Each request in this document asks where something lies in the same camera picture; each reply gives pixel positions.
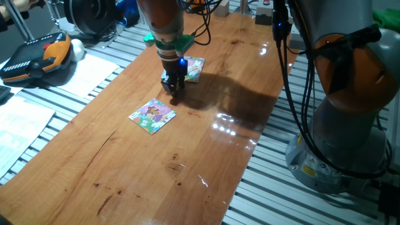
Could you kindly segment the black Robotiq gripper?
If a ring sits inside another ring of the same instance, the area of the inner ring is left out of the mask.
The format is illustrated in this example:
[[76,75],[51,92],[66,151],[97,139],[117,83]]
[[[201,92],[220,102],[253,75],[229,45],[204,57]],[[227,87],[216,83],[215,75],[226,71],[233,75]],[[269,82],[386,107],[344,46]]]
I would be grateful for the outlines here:
[[167,71],[161,75],[161,84],[166,92],[172,97],[176,97],[178,93],[185,90],[185,75],[188,73],[188,60],[175,54],[167,56],[158,53],[158,56],[162,61],[163,68]]

